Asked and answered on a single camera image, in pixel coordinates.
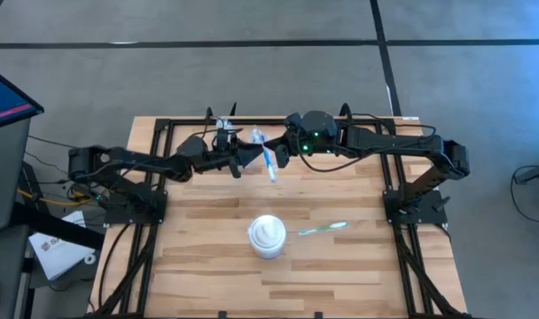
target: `yellow cable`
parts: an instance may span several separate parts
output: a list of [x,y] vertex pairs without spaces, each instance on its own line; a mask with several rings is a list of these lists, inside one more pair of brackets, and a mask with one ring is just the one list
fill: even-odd
[[[18,193],[27,197],[27,198],[33,198],[33,195],[29,194],[28,192],[26,191],[22,191],[20,189],[18,189]],[[59,202],[57,200],[51,200],[51,199],[47,199],[47,198],[39,198],[39,200],[41,200],[42,202],[45,202],[47,204],[53,204],[53,205],[57,205],[57,206],[82,206],[82,205],[86,205],[88,203],[90,203],[92,201],[92,199],[87,199],[87,200],[84,200],[82,202],[78,202],[78,203],[67,203],[67,202]]]

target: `monitor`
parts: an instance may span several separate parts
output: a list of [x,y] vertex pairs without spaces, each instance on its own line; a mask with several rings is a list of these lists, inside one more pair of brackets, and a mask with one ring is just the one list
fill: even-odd
[[0,127],[43,113],[43,108],[0,75]]

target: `wooden tabletop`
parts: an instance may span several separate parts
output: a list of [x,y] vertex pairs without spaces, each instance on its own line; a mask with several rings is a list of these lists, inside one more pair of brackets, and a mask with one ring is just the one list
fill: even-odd
[[[155,119],[134,119],[130,150],[149,152]],[[251,127],[243,128],[239,136],[248,141]],[[189,134],[203,129],[176,127],[173,152]],[[270,138],[284,132],[283,127],[261,129]],[[419,135],[421,131],[399,128],[398,134]],[[430,167],[427,159],[402,159],[408,181]],[[308,160],[324,168],[347,162],[327,154]],[[394,163],[390,163],[395,176]],[[144,178],[138,172],[128,176],[133,181]],[[188,183],[168,182],[166,188],[168,209],[155,246],[146,317],[216,316],[222,310],[233,317],[312,317],[316,311],[324,317],[407,317],[393,231],[381,200],[385,185],[379,156],[329,174],[314,173],[298,158],[291,158],[287,168],[278,170],[277,183],[270,181],[261,156],[240,179],[224,169],[196,174]],[[287,229],[284,253],[272,261],[256,257],[246,233],[252,220],[262,214],[279,217]],[[340,221],[347,221],[348,227],[297,235],[299,230]],[[107,256],[121,227],[106,232],[100,260]],[[104,300],[125,274],[133,229],[129,227],[113,252]],[[451,305],[466,311],[449,239],[430,225],[420,225],[418,233],[428,275]],[[91,295],[95,305],[102,267],[103,262]],[[417,308],[422,311],[415,276],[412,281]],[[139,275],[134,283],[131,310],[137,303]]]

